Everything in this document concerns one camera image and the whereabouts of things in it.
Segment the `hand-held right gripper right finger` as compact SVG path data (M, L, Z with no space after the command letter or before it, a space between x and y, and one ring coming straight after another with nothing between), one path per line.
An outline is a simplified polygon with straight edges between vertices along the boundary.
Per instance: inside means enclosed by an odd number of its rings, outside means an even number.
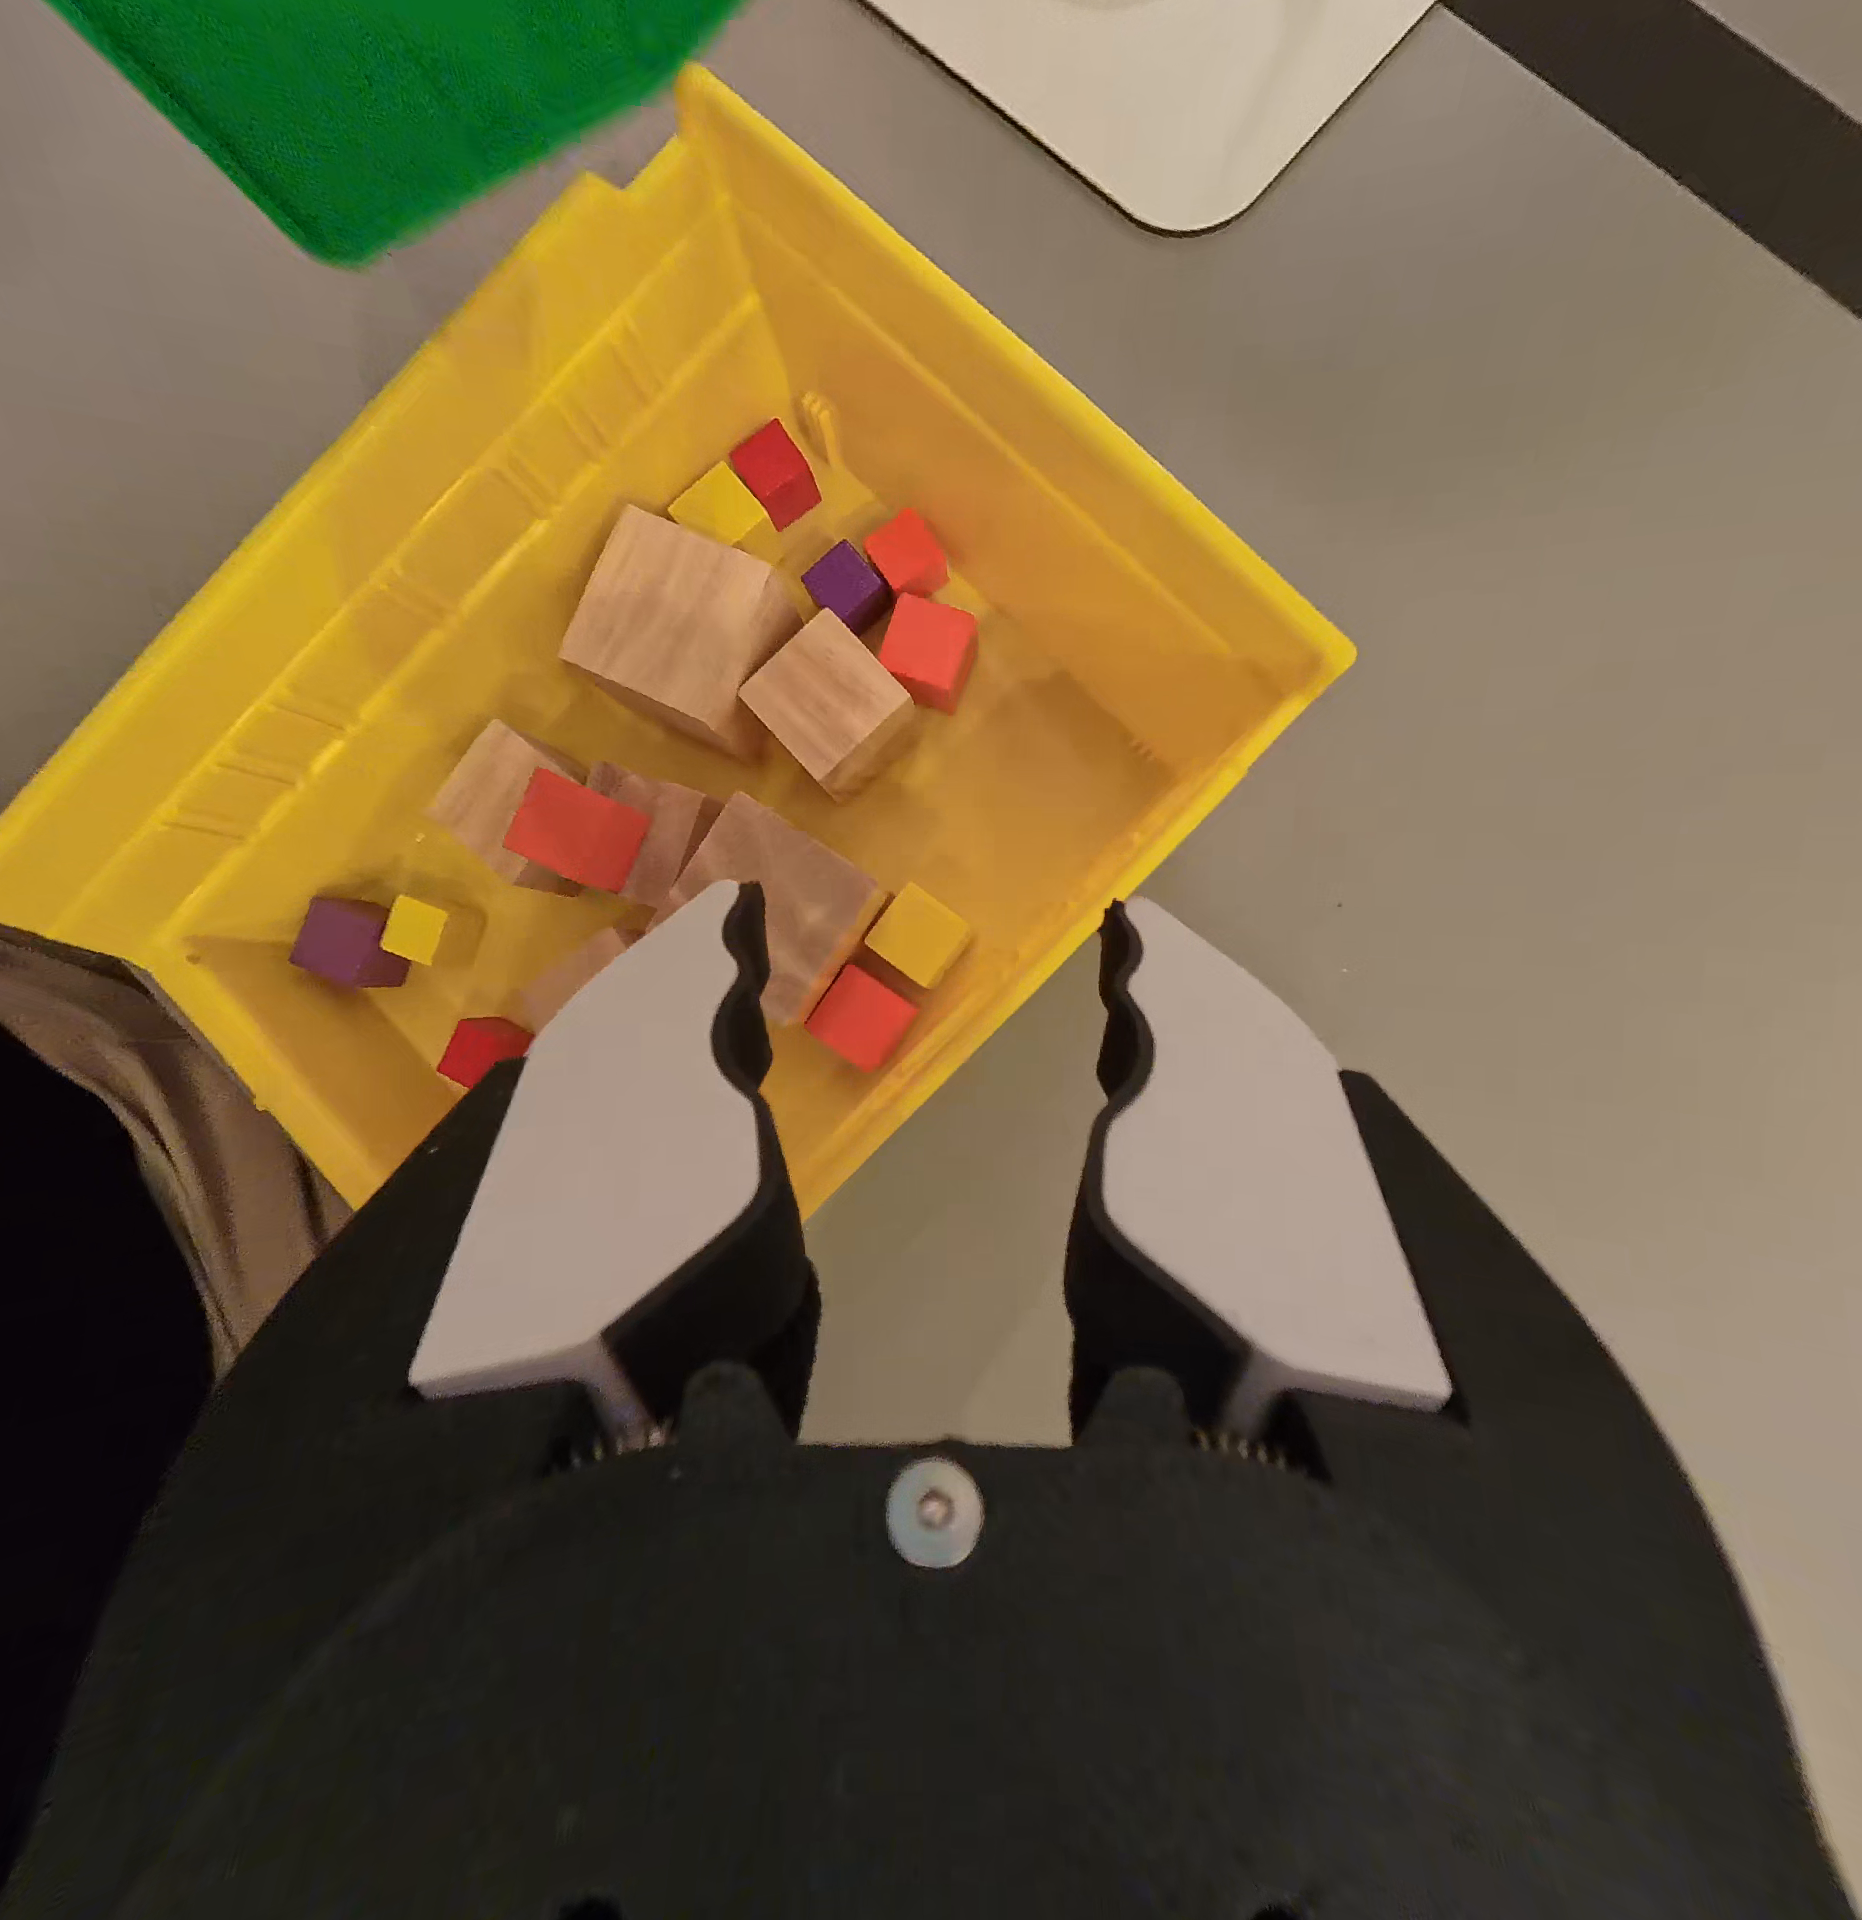
M1288 1394L1438 1416L1453 1378L1326 1043L1158 903L1112 903L1095 944L1069 1422L1133 1368L1195 1425L1272 1425Z

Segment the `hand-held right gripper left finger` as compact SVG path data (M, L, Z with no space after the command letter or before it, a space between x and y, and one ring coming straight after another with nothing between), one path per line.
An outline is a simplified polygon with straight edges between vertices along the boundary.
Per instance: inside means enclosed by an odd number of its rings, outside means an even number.
M809 1247L766 1075L759 883L711 883L582 984L520 1056L408 1389L582 1389L673 1425L708 1364L809 1394Z

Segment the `pile of wooden cubes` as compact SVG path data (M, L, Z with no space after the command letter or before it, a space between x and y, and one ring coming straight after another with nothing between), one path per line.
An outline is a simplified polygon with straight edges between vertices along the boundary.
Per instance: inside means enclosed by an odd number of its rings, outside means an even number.
M783 421L665 512L623 506L562 624L559 667L687 745L735 764L772 751L805 791L854 802L910 751L926 712L959 712L978 618L952 600L943 543L915 510L789 574L779 536L816 506L816 475ZM879 883L750 787L587 762L500 716L463 738L420 825L499 885L625 909L524 978L513 1015L454 1027L439 1053L454 1089L520 1056L582 984L719 883L762 890L766 1023L805 1030L859 1072L898 1061L926 999L973 949L973 925L926 883Z

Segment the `yellow plastic box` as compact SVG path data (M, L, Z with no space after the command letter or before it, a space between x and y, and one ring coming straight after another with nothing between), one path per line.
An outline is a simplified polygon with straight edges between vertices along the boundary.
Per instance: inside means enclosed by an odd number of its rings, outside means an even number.
M849 803L559 666L617 510L665 510L772 414L827 445L797 569L916 510L978 613L956 716ZM660 157L577 180L0 811L0 925L143 973L364 1203L463 1094L434 1072L454 1023L617 916L429 820L482 727L750 787L973 929L890 1069L772 1043L814 1216L1348 666L1087 396L691 65Z

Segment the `green plastic box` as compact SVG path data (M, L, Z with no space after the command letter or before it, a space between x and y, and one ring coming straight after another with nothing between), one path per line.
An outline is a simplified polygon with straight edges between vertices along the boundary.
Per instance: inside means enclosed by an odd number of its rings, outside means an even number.
M49 4L336 267L665 94L741 4Z

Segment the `person's beige trousers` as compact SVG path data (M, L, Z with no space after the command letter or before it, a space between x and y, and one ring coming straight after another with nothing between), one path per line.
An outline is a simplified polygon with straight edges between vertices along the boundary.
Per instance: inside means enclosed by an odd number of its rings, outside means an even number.
M0 1027L106 1107L197 1289L223 1378L351 1199L136 973L0 925Z

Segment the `person's dark upper clothing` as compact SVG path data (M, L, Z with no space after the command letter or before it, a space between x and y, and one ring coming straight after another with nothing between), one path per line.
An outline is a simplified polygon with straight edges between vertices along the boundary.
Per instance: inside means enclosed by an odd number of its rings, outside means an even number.
M130 1132L0 1027L0 1886L207 1391L197 1289Z

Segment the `white board stand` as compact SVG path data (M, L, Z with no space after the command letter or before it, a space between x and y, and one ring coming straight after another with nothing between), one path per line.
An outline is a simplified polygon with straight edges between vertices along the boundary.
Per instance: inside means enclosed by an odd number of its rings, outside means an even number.
M1149 233L1249 215L1432 4L869 4Z

